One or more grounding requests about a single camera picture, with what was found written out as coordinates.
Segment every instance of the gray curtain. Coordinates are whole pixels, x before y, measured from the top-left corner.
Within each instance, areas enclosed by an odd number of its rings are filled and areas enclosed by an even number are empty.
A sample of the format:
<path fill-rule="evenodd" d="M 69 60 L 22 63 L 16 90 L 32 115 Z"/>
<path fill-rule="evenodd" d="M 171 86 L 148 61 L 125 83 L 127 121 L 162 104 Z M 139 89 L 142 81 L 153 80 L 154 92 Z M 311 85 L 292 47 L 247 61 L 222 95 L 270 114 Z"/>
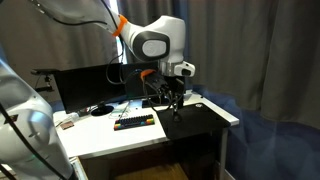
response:
<path fill-rule="evenodd" d="M 159 13 L 187 24 L 193 84 L 235 97 L 267 119 L 320 128 L 320 1 L 121 0 L 128 20 Z"/>
<path fill-rule="evenodd" d="M 31 69 L 60 70 L 100 65 L 117 55 L 115 38 L 97 25 L 61 25 L 35 10 L 27 0 L 0 4 L 0 43 L 13 70 L 32 87 Z M 40 79 L 39 86 L 44 86 Z M 58 92 L 41 95 L 59 100 Z"/>

